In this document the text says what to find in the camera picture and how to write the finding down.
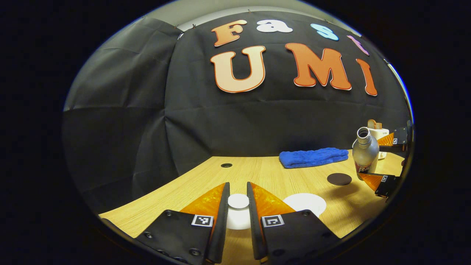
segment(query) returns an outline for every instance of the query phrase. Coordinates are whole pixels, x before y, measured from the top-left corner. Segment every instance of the table surface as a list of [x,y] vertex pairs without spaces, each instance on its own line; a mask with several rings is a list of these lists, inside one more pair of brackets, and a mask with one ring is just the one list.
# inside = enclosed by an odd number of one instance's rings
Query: table surface
[[[404,159],[388,153],[378,161],[376,173],[399,176]],[[232,167],[221,167],[231,163]],[[348,174],[352,182],[337,186],[327,181],[332,173]],[[279,157],[211,157],[170,183],[124,206],[100,214],[131,237],[137,237],[166,209],[180,211],[208,190],[230,183],[230,193],[247,192],[252,182],[284,199],[295,193],[313,193],[322,197],[326,210],[319,219],[339,238],[376,216],[385,206],[385,198],[375,196],[355,173],[352,150],[345,161],[324,166],[285,169]],[[250,229],[226,231],[223,265],[259,265],[253,259]]]

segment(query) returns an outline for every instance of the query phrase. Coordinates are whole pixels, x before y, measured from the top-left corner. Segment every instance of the folded towel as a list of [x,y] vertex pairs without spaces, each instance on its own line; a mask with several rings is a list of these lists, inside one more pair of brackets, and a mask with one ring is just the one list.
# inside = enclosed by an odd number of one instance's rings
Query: folded towel
[[316,151],[281,152],[280,162],[285,168],[322,166],[349,158],[348,150],[323,148]]

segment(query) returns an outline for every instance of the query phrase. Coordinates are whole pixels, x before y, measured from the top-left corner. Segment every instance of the silver bottle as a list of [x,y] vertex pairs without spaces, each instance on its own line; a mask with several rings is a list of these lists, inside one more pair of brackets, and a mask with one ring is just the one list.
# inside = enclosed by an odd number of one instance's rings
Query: silver bottle
[[358,173],[374,173],[378,163],[380,147],[376,138],[371,136],[367,127],[361,127],[357,131],[357,140],[353,144],[353,160]]

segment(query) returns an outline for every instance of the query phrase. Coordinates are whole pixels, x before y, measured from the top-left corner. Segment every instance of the orange letter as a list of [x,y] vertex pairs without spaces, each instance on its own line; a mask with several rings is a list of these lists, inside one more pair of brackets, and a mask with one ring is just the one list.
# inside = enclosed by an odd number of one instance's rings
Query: orange letter
[[236,56],[233,51],[223,52],[211,57],[214,63],[214,78],[218,87],[229,93],[250,91],[265,79],[265,66],[263,65],[262,52],[264,46],[252,46],[242,50],[243,54],[249,56],[250,75],[245,79],[235,79],[232,72],[232,58]]
[[377,96],[378,92],[374,87],[373,77],[371,76],[370,66],[365,61],[361,59],[357,59],[357,63],[361,66],[361,70],[363,71],[363,75],[365,76],[365,91],[368,95]]
[[247,24],[247,21],[245,20],[237,20],[222,26],[219,26],[217,28],[213,28],[211,32],[216,33],[216,38],[218,38],[218,41],[214,43],[215,47],[219,47],[221,45],[224,45],[226,43],[229,43],[231,41],[235,41],[238,38],[240,38],[239,35],[232,35],[232,32],[236,33],[241,33],[242,32],[242,26],[240,25],[245,25]]
[[322,59],[311,51],[306,45],[300,43],[288,43],[285,47],[292,51],[296,59],[298,77],[294,79],[297,86],[315,86],[316,80],[312,78],[309,69],[316,75],[322,86],[327,85],[329,74],[332,72],[330,85],[336,89],[350,90],[352,85],[347,79],[342,64],[342,55],[333,49],[324,49]]

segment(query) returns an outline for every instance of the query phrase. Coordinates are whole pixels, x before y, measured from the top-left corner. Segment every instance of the white circle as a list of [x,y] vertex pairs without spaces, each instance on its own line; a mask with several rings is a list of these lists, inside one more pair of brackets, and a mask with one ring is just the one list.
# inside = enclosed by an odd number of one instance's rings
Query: white circle
[[249,197],[240,193],[232,194],[229,196],[227,203],[233,208],[242,209],[249,205]]
[[283,202],[295,211],[311,210],[317,217],[327,208],[327,203],[322,197],[311,193],[293,194],[286,197]]
[[229,207],[227,211],[226,227],[233,230],[244,230],[250,228],[249,208],[233,209]]

